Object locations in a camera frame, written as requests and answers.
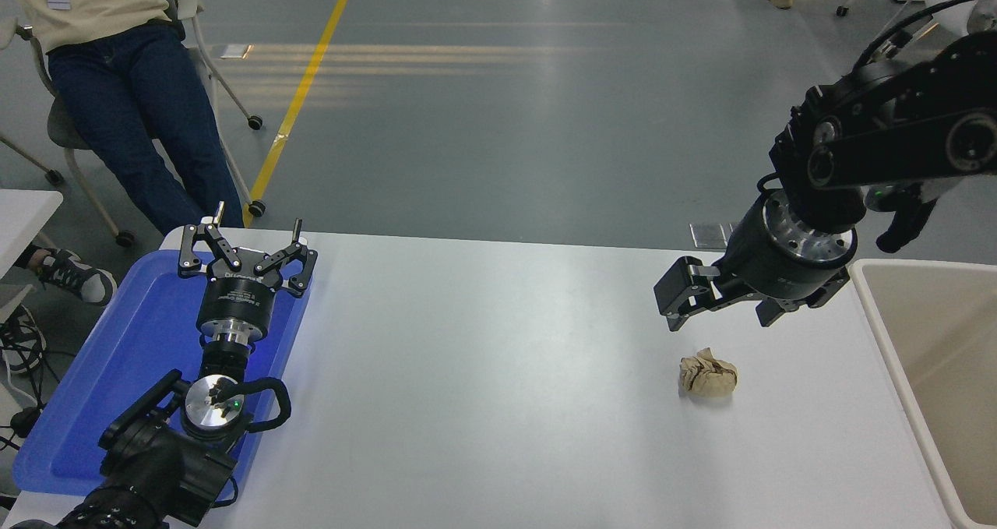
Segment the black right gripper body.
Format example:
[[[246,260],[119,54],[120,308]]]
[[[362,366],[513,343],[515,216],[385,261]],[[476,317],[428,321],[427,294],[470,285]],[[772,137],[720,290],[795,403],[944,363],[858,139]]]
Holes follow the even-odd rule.
[[[760,196],[734,228],[720,270],[782,301],[815,294],[851,261],[851,231],[806,224],[786,196]]]

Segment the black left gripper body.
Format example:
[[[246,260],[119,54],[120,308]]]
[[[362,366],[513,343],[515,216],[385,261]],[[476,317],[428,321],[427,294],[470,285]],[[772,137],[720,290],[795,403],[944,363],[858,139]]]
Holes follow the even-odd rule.
[[[236,249],[239,270],[232,270],[224,259],[214,258],[207,270],[209,280],[202,305],[196,319],[203,335],[217,335],[228,330],[246,335],[267,335],[270,332],[274,299],[273,287],[264,284],[267,273],[256,276],[254,266],[262,263],[264,252],[255,249]]]

